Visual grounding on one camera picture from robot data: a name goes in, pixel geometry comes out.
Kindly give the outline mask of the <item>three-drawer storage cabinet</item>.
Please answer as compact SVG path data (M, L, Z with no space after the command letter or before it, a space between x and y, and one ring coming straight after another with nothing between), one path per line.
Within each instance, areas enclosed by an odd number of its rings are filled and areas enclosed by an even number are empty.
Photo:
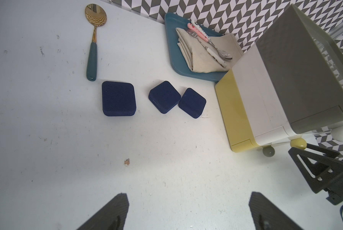
M343 54L290 5L215 86L233 152L290 143L328 128L343 142Z

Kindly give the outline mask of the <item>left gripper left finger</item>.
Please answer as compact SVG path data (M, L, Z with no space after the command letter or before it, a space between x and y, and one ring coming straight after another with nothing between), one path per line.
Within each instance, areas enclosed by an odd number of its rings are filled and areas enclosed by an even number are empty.
M123 230L129 210L126 193L117 194L78 230Z

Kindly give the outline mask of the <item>navy brooch box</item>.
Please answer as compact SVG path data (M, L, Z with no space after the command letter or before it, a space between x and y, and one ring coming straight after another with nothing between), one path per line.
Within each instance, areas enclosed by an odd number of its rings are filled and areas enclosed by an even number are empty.
M181 95L169 81L164 81L150 90L148 98L162 114L166 114L179 103Z
M101 85L102 110L108 117L133 116L136 112L136 97L131 83L104 81Z
M178 106L191 117L197 119L202 115L206 102L206 99L199 93L192 88L187 88Z

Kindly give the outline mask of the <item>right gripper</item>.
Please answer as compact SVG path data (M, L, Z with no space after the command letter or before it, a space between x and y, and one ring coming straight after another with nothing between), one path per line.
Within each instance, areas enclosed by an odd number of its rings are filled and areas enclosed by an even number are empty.
M339 152L308 144L307 148L318 153L292 147L289 155L314 193L324 190L327 200L338 205L343 202L343 160Z

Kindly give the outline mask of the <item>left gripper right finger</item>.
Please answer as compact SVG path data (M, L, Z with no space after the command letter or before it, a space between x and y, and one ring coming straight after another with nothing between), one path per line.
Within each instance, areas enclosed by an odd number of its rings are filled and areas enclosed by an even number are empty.
M257 230L302 230L260 192L252 192L249 208Z

